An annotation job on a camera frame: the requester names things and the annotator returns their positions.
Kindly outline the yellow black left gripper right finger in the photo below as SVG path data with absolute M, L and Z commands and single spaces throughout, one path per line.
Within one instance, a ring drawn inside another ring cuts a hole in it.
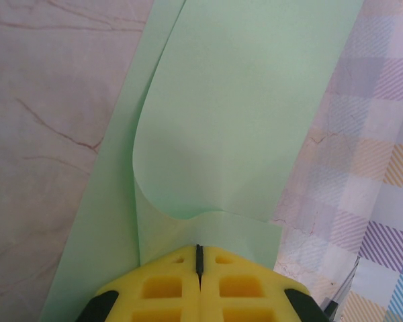
M 202 321 L 328 321 L 301 283 L 217 247 L 201 247 Z

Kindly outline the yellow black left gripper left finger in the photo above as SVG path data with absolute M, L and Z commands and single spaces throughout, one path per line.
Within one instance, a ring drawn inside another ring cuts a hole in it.
M 102 286 L 77 321 L 199 321 L 199 246 L 185 246 Z

